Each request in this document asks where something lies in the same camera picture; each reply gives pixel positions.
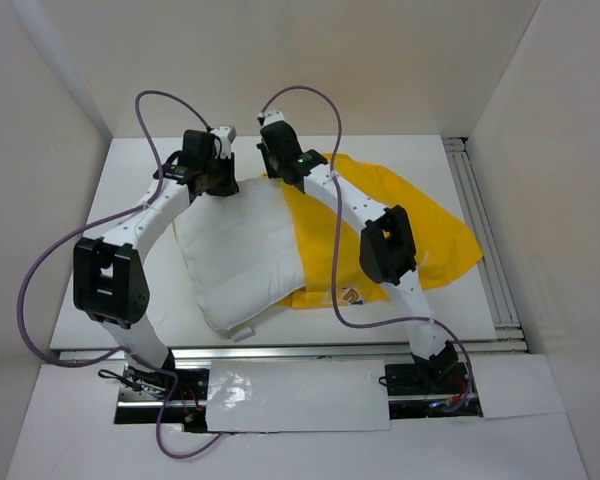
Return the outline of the white pillow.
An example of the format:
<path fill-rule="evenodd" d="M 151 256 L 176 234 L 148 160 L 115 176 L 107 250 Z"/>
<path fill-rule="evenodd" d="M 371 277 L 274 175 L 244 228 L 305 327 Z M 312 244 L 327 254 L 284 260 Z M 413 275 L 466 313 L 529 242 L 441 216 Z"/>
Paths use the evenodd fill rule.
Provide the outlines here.
<path fill-rule="evenodd" d="M 266 177 L 238 187 L 197 197 L 173 226 L 206 324 L 235 342 L 255 334 L 253 318 L 305 286 L 282 187 Z"/>

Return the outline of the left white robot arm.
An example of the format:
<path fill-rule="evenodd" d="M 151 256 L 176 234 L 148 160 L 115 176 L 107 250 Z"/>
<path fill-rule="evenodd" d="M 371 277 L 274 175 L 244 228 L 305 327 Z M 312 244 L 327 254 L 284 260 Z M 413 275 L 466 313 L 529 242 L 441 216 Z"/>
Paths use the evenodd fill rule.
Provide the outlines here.
<path fill-rule="evenodd" d="M 73 301 L 124 350 L 129 382 L 156 399 L 176 390 L 171 350 L 158 338 L 147 310 L 150 292 L 144 261 L 164 231 L 203 195 L 231 196 L 235 180 L 232 126 L 187 130 L 182 146 L 154 173 L 136 213 L 73 250 Z"/>

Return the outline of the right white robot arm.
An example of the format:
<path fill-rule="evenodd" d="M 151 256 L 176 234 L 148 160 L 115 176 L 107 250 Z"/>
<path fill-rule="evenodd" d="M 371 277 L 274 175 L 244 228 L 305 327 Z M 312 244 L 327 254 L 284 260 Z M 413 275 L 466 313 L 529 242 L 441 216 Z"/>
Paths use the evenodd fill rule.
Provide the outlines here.
<path fill-rule="evenodd" d="M 333 162 L 315 150 L 303 150 L 295 130 L 275 110 L 258 115 L 260 150 L 267 174 L 279 178 L 336 214 L 332 254 L 332 306 L 339 322 L 363 330 L 401 323 L 407 333 L 416 379 L 428 392 L 440 391 L 458 363 L 454 340 L 433 317 L 421 286 L 416 244 L 406 210 L 380 203 L 337 173 Z M 399 317 L 369 324 L 351 323 L 342 316 L 336 297 L 337 261 L 343 224 L 359 239 L 358 260 L 366 277 L 382 287 Z"/>

